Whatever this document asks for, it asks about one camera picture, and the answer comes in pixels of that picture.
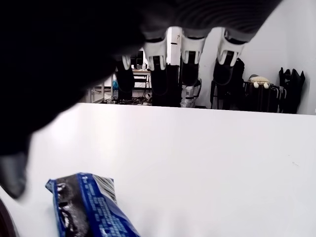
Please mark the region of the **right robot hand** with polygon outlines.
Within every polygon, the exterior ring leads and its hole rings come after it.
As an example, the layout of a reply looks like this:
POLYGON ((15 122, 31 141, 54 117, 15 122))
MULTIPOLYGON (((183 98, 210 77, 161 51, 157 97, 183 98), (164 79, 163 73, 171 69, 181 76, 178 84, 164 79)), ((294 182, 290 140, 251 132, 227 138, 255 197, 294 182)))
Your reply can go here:
POLYGON ((3 0, 0 3, 0 185, 26 187, 31 136, 168 27, 202 37, 223 27, 250 41, 277 0, 3 0))

